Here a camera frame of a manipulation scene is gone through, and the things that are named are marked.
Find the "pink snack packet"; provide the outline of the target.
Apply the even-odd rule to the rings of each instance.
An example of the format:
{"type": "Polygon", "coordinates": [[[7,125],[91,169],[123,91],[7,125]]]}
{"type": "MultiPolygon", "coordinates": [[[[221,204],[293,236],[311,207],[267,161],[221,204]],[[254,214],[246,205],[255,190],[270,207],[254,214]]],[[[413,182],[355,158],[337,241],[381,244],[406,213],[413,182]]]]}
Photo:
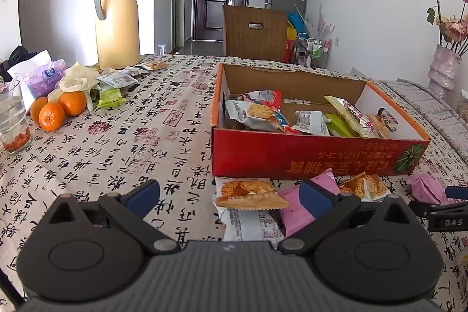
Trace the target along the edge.
{"type": "MultiPolygon", "coordinates": [[[[331,169],[326,169],[324,172],[310,180],[316,181],[319,184],[323,184],[325,181],[336,184],[335,177],[331,169]]],[[[280,191],[279,193],[291,204],[290,207],[282,209],[279,212],[280,215],[278,225],[280,226],[284,237],[290,237],[294,235],[296,232],[315,220],[315,218],[313,218],[310,213],[308,213],[307,210],[305,210],[304,207],[302,207],[300,204],[299,185],[295,185],[293,188],[280,191]]]]}

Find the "orange cracker snack packet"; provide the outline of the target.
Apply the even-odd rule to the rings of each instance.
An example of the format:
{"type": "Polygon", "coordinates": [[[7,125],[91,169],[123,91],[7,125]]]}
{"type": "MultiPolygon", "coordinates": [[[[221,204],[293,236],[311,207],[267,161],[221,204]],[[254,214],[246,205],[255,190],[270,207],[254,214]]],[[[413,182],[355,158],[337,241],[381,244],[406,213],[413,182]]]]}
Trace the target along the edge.
{"type": "Polygon", "coordinates": [[[291,206],[290,202],[272,187],[269,179],[215,177],[215,180],[217,207],[269,211],[291,206]]]}

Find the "long green snack bar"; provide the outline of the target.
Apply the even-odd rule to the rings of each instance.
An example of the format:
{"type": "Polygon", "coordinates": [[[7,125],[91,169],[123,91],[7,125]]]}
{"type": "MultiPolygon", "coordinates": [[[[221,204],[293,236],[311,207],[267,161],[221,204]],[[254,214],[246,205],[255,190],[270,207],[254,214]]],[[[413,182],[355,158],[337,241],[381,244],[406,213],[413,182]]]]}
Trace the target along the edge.
{"type": "Polygon", "coordinates": [[[326,125],[330,135],[343,138],[359,136],[358,133],[349,126],[347,121],[345,121],[339,113],[335,112],[325,114],[324,117],[328,120],[326,125]]]}

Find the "white cracker snack packet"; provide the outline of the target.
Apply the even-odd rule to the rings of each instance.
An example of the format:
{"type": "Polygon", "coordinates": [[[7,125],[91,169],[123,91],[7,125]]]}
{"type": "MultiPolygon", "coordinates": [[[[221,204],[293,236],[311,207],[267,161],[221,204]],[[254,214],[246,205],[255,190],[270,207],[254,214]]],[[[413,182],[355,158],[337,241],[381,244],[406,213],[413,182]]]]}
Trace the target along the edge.
{"type": "Polygon", "coordinates": [[[275,111],[264,104],[229,100],[225,108],[230,119],[258,131],[284,131],[275,111]]]}

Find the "red orange chip bag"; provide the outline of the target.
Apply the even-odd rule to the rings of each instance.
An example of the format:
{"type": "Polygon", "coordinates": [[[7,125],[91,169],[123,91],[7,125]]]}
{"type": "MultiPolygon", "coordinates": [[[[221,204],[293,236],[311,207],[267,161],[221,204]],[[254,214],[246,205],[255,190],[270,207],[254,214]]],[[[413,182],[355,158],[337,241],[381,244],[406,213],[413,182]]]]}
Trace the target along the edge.
{"type": "Polygon", "coordinates": [[[234,100],[262,104],[274,109],[274,111],[279,111],[282,104],[282,93],[279,90],[256,90],[235,95],[234,100]]]}

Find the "calligraphy print tablecloth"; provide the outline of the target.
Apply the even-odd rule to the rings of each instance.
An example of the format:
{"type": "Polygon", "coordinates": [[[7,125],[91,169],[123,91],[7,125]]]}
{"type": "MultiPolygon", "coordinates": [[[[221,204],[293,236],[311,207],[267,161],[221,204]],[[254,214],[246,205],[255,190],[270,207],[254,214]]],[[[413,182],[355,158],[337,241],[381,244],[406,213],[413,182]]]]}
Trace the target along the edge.
{"type": "Polygon", "coordinates": [[[55,198],[126,193],[158,180],[162,199],[147,221],[177,242],[220,240],[213,203],[210,110],[219,58],[175,55],[143,77],[124,105],[29,129],[31,144],[1,155],[1,269],[21,289],[18,254],[55,198]]]}

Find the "red cardboard pumpkin box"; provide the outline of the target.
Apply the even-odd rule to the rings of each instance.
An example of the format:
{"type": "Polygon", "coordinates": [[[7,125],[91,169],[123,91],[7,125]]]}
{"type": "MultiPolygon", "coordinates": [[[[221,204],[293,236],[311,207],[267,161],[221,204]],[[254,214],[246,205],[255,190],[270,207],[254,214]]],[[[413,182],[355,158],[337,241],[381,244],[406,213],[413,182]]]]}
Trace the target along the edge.
{"type": "Polygon", "coordinates": [[[307,179],[325,169],[336,175],[411,173],[429,135],[374,83],[306,71],[220,64],[211,112],[212,170],[219,177],[307,179]],[[385,110],[397,122],[388,139],[314,136],[248,130],[228,115],[227,103],[256,90],[278,90],[280,112],[294,124],[298,111],[334,108],[327,96],[343,98],[364,115],[385,110]]]}

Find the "folded pink grey cloth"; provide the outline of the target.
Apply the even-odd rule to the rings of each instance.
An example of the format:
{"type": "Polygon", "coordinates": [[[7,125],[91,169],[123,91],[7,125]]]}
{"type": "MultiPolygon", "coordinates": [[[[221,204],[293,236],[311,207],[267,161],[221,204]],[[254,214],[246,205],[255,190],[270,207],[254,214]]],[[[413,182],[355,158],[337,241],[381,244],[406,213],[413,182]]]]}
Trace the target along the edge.
{"type": "Polygon", "coordinates": [[[429,88],[398,78],[381,81],[420,113],[467,163],[467,122],[429,88]]]}

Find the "small green snack packet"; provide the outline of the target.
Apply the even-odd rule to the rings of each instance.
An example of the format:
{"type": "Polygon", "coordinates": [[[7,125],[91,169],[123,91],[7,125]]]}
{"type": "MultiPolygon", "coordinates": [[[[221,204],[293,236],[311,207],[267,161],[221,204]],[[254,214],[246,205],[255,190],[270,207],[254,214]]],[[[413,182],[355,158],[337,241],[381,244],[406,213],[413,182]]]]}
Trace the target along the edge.
{"type": "Polygon", "coordinates": [[[116,108],[122,106],[126,99],[118,88],[105,88],[99,90],[98,108],[116,108]]]}

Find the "orange mandarin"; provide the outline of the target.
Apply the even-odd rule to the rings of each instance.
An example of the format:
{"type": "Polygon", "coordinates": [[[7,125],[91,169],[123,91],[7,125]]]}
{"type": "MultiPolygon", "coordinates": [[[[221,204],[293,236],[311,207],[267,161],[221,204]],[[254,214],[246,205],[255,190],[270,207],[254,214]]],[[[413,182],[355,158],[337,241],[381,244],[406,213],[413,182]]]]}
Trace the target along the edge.
{"type": "Polygon", "coordinates": [[[65,92],[60,95],[59,104],[67,116],[77,116],[87,108],[87,99],[83,92],[65,92]]]}
{"type": "Polygon", "coordinates": [[[48,102],[40,110],[39,125],[45,131],[56,131],[62,126],[65,116],[66,114],[61,104],[58,102],[48,102]]]}
{"type": "Polygon", "coordinates": [[[48,103],[48,98],[45,96],[39,97],[35,99],[34,102],[32,102],[29,112],[34,123],[36,124],[39,123],[40,111],[47,103],[48,103]]]}

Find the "front orange mandarin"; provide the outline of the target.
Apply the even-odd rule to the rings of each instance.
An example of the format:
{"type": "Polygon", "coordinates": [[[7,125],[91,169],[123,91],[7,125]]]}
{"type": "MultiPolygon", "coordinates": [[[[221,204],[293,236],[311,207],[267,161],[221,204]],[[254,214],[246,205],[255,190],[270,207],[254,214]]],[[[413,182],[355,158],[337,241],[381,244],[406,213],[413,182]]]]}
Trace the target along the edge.
{"type": "Polygon", "coordinates": [[[66,114],[61,104],[58,102],[48,102],[40,110],[39,125],[45,131],[56,131],[62,126],[65,116],[66,114]]]}

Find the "cream artificial flower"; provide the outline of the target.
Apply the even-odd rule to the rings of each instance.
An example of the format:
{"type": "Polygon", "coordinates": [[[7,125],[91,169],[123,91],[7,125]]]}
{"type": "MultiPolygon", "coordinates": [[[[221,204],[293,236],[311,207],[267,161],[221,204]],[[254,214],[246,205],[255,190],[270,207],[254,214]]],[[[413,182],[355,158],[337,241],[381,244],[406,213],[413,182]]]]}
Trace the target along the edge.
{"type": "Polygon", "coordinates": [[[48,102],[57,102],[63,93],[82,92],[86,98],[87,109],[94,110],[94,104],[91,100],[90,91],[99,81],[97,77],[99,72],[94,67],[84,66],[76,62],[73,66],[65,70],[65,75],[55,85],[55,88],[48,94],[48,102]]]}

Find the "drinking glass with goji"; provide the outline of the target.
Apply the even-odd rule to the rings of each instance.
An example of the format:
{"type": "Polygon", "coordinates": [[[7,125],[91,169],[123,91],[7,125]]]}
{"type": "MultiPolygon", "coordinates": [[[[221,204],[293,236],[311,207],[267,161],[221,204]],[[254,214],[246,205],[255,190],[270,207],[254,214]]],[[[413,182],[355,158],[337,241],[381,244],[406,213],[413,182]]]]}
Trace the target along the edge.
{"type": "Polygon", "coordinates": [[[17,79],[1,85],[1,146],[8,154],[18,153],[31,142],[21,86],[17,79]]]}

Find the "pink textured flower vase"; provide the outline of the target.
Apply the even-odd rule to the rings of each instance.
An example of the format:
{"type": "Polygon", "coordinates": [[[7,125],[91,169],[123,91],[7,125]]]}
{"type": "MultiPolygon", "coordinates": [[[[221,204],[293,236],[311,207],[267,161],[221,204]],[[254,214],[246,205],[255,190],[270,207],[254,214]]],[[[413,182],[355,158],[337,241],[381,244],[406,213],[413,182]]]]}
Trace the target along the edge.
{"type": "Polygon", "coordinates": [[[462,58],[447,47],[436,45],[428,71],[428,88],[438,97],[446,99],[455,88],[458,69],[462,58]]]}

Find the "yellow thermos jug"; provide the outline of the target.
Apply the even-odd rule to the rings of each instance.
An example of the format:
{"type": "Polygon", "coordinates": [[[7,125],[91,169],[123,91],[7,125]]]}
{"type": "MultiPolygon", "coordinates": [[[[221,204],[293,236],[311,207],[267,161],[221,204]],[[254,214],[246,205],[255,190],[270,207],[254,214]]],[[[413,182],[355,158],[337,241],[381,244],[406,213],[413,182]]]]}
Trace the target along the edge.
{"type": "Polygon", "coordinates": [[[94,0],[98,65],[124,69],[140,62],[139,10],[136,0],[94,0]]]}

